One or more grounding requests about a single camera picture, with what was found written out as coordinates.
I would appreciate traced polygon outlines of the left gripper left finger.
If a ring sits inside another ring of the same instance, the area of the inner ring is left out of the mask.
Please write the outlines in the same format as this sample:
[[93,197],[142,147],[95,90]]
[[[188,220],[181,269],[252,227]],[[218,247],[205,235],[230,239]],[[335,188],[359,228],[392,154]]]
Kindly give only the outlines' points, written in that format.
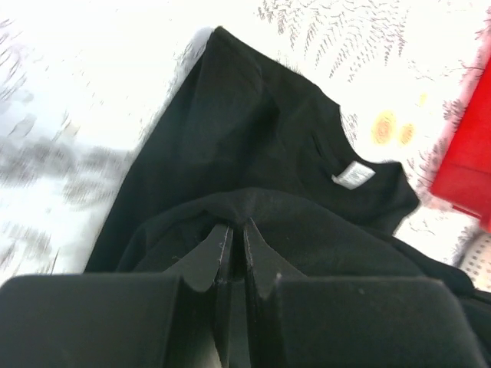
[[1,288],[3,367],[226,367],[233,231],[160,273],[21,276]]

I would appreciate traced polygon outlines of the black floral print t-shirt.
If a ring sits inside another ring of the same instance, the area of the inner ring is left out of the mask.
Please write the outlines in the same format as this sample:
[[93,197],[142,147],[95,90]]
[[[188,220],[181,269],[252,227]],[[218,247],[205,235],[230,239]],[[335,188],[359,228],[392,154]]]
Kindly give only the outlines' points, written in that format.
[[216,225],[244,228],[310,278],[421,277],[460,303],[490,365],[490,295],[394,237],[419,205],[402,165],[352,149],[340,107],[299,74],[216,28],[123,181],[88,273],[163,272]]

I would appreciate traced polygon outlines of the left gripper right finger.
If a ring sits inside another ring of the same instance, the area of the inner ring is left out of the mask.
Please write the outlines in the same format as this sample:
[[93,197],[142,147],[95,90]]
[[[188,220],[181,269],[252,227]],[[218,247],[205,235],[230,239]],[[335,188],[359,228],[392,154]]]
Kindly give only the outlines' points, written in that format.
[[310,278],[243,233],[254,367],[485,367],[463,309],[421,277]]

